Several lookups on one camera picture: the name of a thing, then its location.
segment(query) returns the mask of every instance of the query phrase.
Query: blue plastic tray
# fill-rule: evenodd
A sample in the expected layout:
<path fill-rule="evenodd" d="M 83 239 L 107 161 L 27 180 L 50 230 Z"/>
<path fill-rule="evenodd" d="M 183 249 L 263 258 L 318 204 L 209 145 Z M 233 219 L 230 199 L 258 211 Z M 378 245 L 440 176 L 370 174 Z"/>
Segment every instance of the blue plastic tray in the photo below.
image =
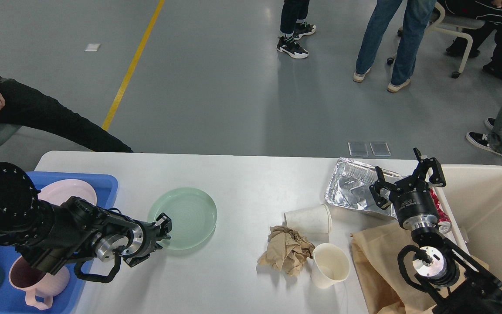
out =
<path fill-rule="evenodd" d="M 96 191 L 96 205 L 103 208 L 111 208 L 117 195 L 118 182 L 115 177 L 107 174 L 85 174 L 85 173 L 60 173 L 60 172 L 27 172 L 36 189 L 42 189 L 50 183 L 64 179 L 79 179 L 88 182 Z M 40 311 L 33 306 L 27 306 L 24 302 L 24 291 L 13 288 L 9 284 L 9 269 L 13 262 L 20 256 L 15 252 L 14 247 L 0 246 L 0 266 L 5 270 L 5 280 L 0 288 L 0 314 L 27 314 L 27 313 L 48 313 L 48 314 L 68 314 L 75 307 L 76 302 L 82 292 L 84 281 L 76 278 L 73 271 L 74 264 L 66 267 L 70 272 L 70 279 L 67 287 L 61 294 L 54 297 L 53 306 L 44 311 Z M 83 272 L 89 272 L 92 261 L 86 262 L 82 266 Z"/>

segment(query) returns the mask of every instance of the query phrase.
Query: white table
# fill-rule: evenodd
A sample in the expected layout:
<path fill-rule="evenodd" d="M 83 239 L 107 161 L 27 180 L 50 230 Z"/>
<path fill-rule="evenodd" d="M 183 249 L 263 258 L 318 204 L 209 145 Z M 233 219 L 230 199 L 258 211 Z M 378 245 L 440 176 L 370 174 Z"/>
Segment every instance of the white table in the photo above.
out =
<path fill-rule="evenodd" d="M 415 160 L 360 159 L 402 175 Z M 87 283 L 75 313 L 367 313 L 354 268 L 347 280 L 326 290 L 311 280 L 312 261 L 297 277 L 257 266 L 269 227 L 281 225 L 283 212 L 324 203 L 336 159 L 240 157 L 51 151 L 36 171 L 111 174 L 119 181 L 115 207 L 146 220 L 160 195 L 179 187 L 208 193 L 217 205 L 212 236 L 186 251 L 161 250 L 122 269 L 109 284 Z M 330 207 L 330 242 L 350 256 L 350 233 L 385 221 Z M 91 272 L 107 274 L 110 263 L 95 260 Z"/>

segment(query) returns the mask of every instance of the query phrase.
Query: pink plate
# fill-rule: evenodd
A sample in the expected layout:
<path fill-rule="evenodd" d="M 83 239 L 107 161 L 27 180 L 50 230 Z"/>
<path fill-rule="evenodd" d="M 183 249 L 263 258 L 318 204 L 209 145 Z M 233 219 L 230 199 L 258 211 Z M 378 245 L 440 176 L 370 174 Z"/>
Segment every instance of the pink plate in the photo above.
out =
<path fill-rule="evenodd" d="M 92 205 L 96 205 L 96 191 L 82 180 L 66 179 L 54 182 L 43 187 L 38 199 L 42 199 L 54 205 L 61 205 L 71 196 L 78 196 Z"/>

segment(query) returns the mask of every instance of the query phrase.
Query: chair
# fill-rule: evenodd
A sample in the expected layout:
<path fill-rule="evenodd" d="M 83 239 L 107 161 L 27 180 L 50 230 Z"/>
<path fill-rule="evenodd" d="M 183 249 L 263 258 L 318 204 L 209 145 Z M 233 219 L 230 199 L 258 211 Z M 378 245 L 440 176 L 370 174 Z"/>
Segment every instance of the chair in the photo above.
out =
<path fill-rule="evenodd" d="M 462 37 L 468 40 L 468 44 L 466 45 L 466 50 L 464 50 L 464 55 L 462 56 L 462 62 L 460 62 L 460 67 L 458 71 L 452 72 L 452 78 L 460 77 L 460 74 L 464 71 L 464 67 L 466 67 L 466 61 L 468 61 L 468 56 L 470 55 L 470 50 L 472 49 L 472 44 L 474 40 L 472 40 L 472 36 L 463 33 L 462 30 L 464 28 L 469 30 L 476 30 L 484 26 L 485 22 L 482 20 L 476 20 L 474 18 L 458 16 L 455 14 L 448 14 L 444 11 L 443 6 L 436 2 L 435 8 L 431 13 L 430 17 L 430 25 L 426 28 L 425 34 L 437 31 L 444 34 L 451 34 L 454 37 Z M 402 36 L 402 28 L 399 28 L 398 36 Z M 396 54 L 387 59 L 387 64 L 393 64 L 396 59 Z"/>
<path fill-rule="evenodd" d="M 0 123 L 0 146 L 3 145 L 12 135 L 20 129 L 20 125 Z"/>

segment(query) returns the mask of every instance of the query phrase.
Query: aluminum foil tray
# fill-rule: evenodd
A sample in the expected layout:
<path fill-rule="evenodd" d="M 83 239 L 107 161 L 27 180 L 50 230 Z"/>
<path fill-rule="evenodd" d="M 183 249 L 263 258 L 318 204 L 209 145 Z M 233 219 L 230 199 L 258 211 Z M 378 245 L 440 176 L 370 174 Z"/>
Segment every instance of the aluminum foil tray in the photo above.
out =
<path fill-rule="evenodd" d="M 400 174 L 385 169 L 383 169 L 383 174 L 385 180 L 390 183 L 402 179 Z M 377 173 L 374 165 L 340 157 L 326 189 L 325 199 L 331 205 L 347 208 L 351 211 L 383 219 L 396 219 L 392 205 L 385 210 L 375 205 L 369 191 L 369 185 L 376 180 Z M 389 191 L 382 190 L 383 196 L 388 197 L 388 193 Z"/>

